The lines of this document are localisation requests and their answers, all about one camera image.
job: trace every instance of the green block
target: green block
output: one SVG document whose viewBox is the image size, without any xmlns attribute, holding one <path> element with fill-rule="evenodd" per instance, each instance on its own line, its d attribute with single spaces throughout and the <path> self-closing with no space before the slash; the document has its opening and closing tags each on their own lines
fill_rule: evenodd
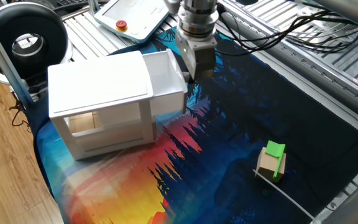
<svg viewBox="0 0 358 224">
<path fill-rule="evenodd" d="M 278 144 L 273 141 L 269 141 L 266 146 L 266 154 L 269 154 L 271 156 L 274 156 L 278 158 L 276 170 L 274 171 L 273 178 L 277 177 L 278 170 L 280 168 L 281 159 L 284 154 L 285 144 Z"/>
</svg>

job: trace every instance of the red emergency stop button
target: red emergency stop button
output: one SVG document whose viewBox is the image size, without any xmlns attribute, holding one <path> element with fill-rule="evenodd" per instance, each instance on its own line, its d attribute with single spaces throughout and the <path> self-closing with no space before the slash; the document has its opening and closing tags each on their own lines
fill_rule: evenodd
<svg viewBox="0 0 358 224">
<path fill-rule="evenodd" d="M 128 29 L 127 22 L 125 21 L 117 21 L 116 26 L 117 26 L 117 30 L 121 32 Z"/>
</svg>

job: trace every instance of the small cube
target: small cube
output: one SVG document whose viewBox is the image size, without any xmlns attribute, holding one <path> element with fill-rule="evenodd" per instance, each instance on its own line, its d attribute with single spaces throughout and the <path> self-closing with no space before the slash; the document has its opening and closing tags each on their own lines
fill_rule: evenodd
<svg viewBox="0 0 358 224">
<path fill-rule="evenodd" d="M 264 176 L 266 179 L 268 179 L 269 181 L 273 182 L 273 183 L 277 183 L 281 180 L 281 178 L 284 175 L 284 171 L 285 171 L 285 158 L 286 158 L 286 154 L 283 154 L 281 163 L 280 163 L 280 168 L 278 169 L 278 174 L 276 178 L 273 178 L 274 172 L 276 170 L 277 167 L 277 163 L 278 163 L 278 158 L 271 156 L 269 154 L 266 153 L 266 147 L 262 148 L 262 151 L 259 154 L 259 158 L 258 158 L 258 165 L 256 167 L 256 171 Z"/>
</svg>

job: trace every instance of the white cord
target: white cord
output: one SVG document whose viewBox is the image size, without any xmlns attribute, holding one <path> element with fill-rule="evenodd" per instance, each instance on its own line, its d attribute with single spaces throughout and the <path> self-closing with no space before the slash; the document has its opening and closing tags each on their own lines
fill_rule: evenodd
<svg viewBox="0 0 358 224">
<path fill-rule="evenodd" d="M 304 209 L 300 204 L 298 204 L 296 201 L 294 201 L 290 196 L 288 196 L 284 191 L 282 191 L 280 188 L 278 188 L 276 185 L 271 183 L 268 179 L 266 179 L 264 176 L 260 175 L 256 170 L 254 171 L 260 178 L 262 178 L 264 181 L 266 181 L 268 184 L 270 184 L 272 187 L 274 187 L 276 190 L 278 190 L 282 195 L 286 196 L 292 203 L 294 203 L 300 210 L 302 210 L 307 216 L 309 216 L 313 221 L 315 218 L 308 212 L 306 209 Z"/>
</svg>

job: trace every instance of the wooden floor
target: wooden floor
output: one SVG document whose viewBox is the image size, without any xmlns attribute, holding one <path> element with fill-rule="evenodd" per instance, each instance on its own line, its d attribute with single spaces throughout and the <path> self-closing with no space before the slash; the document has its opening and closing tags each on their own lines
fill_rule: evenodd
<svg viewBox="0 0 358 224">
<path fill-rule="evenodd" d="M 35 160 L 27 126 L 13 127 L 15 100 L 0 84 L 0 224 L 63 223 Z M 20 113 L 16 123 L 25 116 Z"/>
</svg>

